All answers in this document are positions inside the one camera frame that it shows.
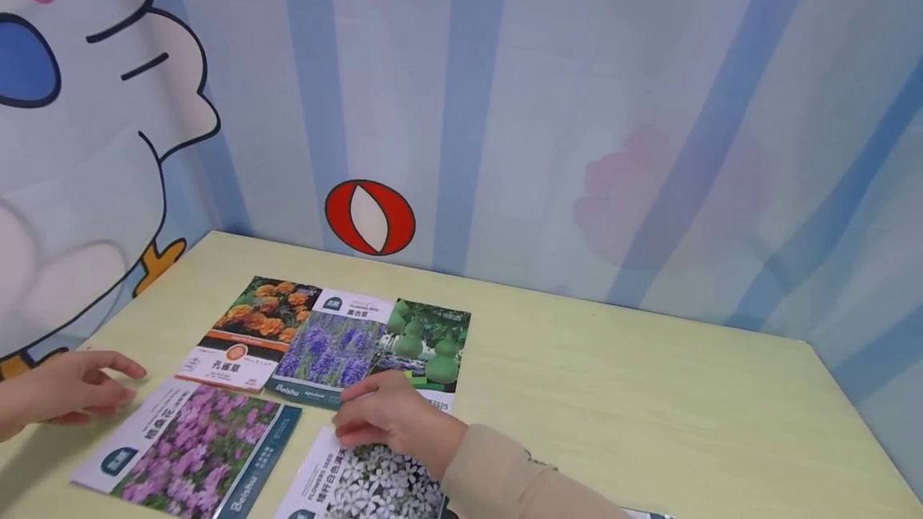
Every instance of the blue eye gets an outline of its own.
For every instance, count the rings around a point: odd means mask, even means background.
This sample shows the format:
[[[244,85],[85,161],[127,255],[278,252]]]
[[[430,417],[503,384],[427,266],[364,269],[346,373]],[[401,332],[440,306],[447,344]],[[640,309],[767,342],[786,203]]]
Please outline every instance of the blue eye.
[[[61,70],[38,29],[0,13],[0,105],[44,107],[61,90]]]

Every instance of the cartoon character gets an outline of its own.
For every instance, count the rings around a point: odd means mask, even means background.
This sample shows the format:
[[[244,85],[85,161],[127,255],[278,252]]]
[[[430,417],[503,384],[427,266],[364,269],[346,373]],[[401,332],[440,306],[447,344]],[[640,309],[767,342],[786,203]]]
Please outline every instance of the cartoon character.
[[[158,250],[162,162],[213,136],[195,35],[153,0],[0,0],[0,379],[79,343]]]

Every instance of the orange marigold flower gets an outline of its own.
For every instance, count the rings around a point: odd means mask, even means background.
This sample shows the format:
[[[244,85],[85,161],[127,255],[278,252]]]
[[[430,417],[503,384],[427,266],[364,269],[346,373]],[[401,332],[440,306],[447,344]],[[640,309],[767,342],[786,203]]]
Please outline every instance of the orange marigold flower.
[[[294,328],[293,327],[289,327],[288,329],[285,329],[284,331],[279,333],[279,341],[283,343],[291,343],[293,338],[294,338]]]
[[[256,288],[254,294],[256,296],[273,296],[276,294],[276,288],[271,284],[263,284],[263,286]]]
[[[263,324],[260,326],[260,335],[266,337],[279,335],[279,333],[283,331],[283,326],[282,319],[263,320]]]
[[[265,313],[271,313],[278,307],[279,300],[276,299],[275,296],[272,296],[272,298],[269,299],[263,299],[262,302],[260,302],[260,311]]]
[[[308,302],[308,295],[301,292],[292,293],[289,295],[289,302],[294,306],[304,305],[304,303]]]
[[[228,320],[241,320],[250,312],[253,311],[253,308],[249,305],[237,305],[236,307],[231,307],[231,311],[227,312],[224,316]]]
[[[244,326],[247,327],[247,329],[250,331],[259,331],[265,320],[266,315],[263,313],[252,312],[248,314],[248,316],[244,317]]]

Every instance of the beige sleeve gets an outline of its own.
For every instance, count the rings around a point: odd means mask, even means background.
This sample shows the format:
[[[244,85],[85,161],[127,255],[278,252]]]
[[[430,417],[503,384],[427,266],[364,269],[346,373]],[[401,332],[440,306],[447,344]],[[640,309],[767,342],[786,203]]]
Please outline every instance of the beige sleeve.
[[[518,442],[483,424],[468,427],[442,490],[469,519],[627,517],[612,501],[534,461]]]

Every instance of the seed packet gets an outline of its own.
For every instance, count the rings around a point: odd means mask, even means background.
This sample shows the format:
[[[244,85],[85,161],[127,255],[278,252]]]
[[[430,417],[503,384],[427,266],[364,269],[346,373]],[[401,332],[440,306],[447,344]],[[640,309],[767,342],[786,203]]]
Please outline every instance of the seed packet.
[[[432,404],[450,410],[470,320],[467,312],[323,289],[266,388],[335,409],[346,387],[399,369]]]
[[[321,429],[275,519],[450,519],[436,479],[384,445],[340,447]]]
[[[629,519],[674,519],[670,515],[661,515],[657,513],[648,513],[646,511],[635,511],[635,509],[622,508]]]
[[[228,312],[183,361],[177,374],[244,391],[260,391],[311,312],[320,289],[254,277]]]
[[[71,481],[177,517],[241,519],[299,416],[293,406],[169,379]]]

